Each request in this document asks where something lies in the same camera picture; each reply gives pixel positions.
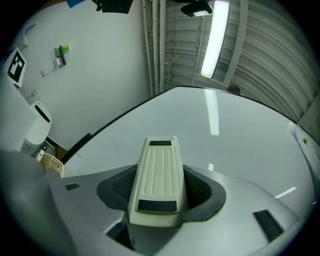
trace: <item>white tabletop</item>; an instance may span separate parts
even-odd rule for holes
[[[315,201],[314,184],[290,122],[244,97],[176,87],[94,136],[66,163],[64,176],[137,164],[146,137],[176,136],[184,165],[251,181],[275,197],[290,190],[279,200],[302,217]]]

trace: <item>ceiling light fixture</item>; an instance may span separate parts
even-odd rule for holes
[[[214,1],[210,36],[206,48],[201,76],[211,79],[214,75],[222,45],[224,42],[230,4],[225,1]]]
[[[190,17],[210,15],[212,14],[212,8],[207,3],[208,1],[209,0],[195,1],[189,5],[183,6],[181,11]]]

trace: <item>white wall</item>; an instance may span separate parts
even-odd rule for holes
[[[112,119],[146,100],[148,63],[140,0],[129,14],[102,13],[87,0],[70,9],[67,3],[48,7],[25,24],[29,46],[20,90],[42,101],[52,114],[49,137],[70,149],[86,133],[94,133]],[[53,68],[51,52],[69,45],[67,65]]]

